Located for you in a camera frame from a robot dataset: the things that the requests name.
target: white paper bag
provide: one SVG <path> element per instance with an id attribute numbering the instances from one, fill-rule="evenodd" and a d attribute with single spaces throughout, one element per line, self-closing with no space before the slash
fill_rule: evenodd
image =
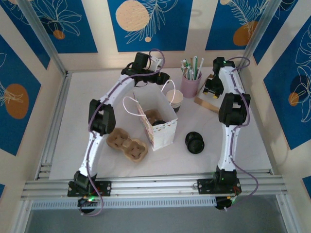
<path id="1" fill-rule="evenodd" d="M 141 115 L 140 121 L 145 127 L 153 151 L 173 143 L 178 118 L 158 85 L 149 84 L 134 90 L 133 93 L 138 101 L 137 109 Z M 158 110 L 166 123 L 152 126 L 144 114 L 145 111 L 151 109 Z"/>

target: black lid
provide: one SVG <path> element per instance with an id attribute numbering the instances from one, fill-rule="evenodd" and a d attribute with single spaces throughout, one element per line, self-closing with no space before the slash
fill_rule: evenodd
<path id="1" fill-rule="evenodd" d="M 161 124 L 165 124 L 166 122 L 164 120 L 157 120 L 155 121 L 152 126 L 156 126 L 156 125 L 161 125 Z"/>
<path id="2" fill-rule="evenodd" d="M 204 141 L 194 138 L 189 141 L 189 143 L 187 144 L 187 148 L 192 154 L 201 153 L 204 149 Z"/>

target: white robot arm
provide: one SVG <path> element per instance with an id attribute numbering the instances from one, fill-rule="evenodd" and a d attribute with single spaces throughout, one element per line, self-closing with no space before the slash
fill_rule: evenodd
<path id="1" fill-rule="evenodd" d="M 150 68 L 144 69 L 150 62 Z M 103 145 L 108 135 L 114 130 L 116 120 L 113 107 L 140 81 L 163 85 L 169 75 L 160 72 L 164 59 L 156 58 L 144 53 L 137 53 L 135 61 L 130 63 L 121 72 L 116 84 L 99 100 L 92 100 L 89 107 L 89 141 L 83 162 L 74 175 L 74 180 L 69 182 L 69 197 L 83 197 L 94 193 L 94 187 L 104 185 L 95 181 L 97 164 Z"/>
<path id="2" fill-rule="evenodd" d="M 223 144 L 213 179 L 200 179 L 200 194 L 234 194 L 242 192 L 237 178 L 235 156 L 240 127 L 248 115 L 250 95 L 245 94 L 239 74 L 232 61 L 217 57 L 213 61 L 214 75 L 208 79 L 204 93 L 223 98 L 218 119 L 223 128 Z"/>

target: cup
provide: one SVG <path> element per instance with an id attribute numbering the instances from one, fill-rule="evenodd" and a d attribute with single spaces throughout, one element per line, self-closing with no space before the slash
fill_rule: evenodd
<path id="1" fill-rule="evenodd" d="M 167 92 L 166 98 L 168 99 L 169 102 L 172 101 L 173 95 L 174 95 L 174 90 L 170 90 L 170 91 Z M 183 98 L 184 98 L 183 93 L 181 93 L 181 91 L 176 90 L 174 99 L 173 99 L 173 101 L 171 103 L 171 106 L 172 106 L 172 108 L 174 109 L 174 111 L 176 113 L 178 112 L 178 110 L 179 110 L 179 108 L 181 106 Z"/>
<path id="2" fill-rule="evenodd" d="M 193 98 L 198 93 L 202 72 L 200 72 L 197 80 L 186 79 L 182 77 L 180 91 L 183 93 L 185 98 Z"/>

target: pencil holder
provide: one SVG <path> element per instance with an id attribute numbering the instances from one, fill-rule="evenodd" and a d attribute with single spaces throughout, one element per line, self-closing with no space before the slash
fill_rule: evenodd
<path id="1" fill-rule="evenodd" d="M 202 72 L 199 74 L 199 78 L 197 80 L 189 80 L 186 79 L 185 76 L 182 76 L 180 91 L 183 93 L 185 98 L 193 98 L 196 96 L 200 81 L 202 77 Z"/>

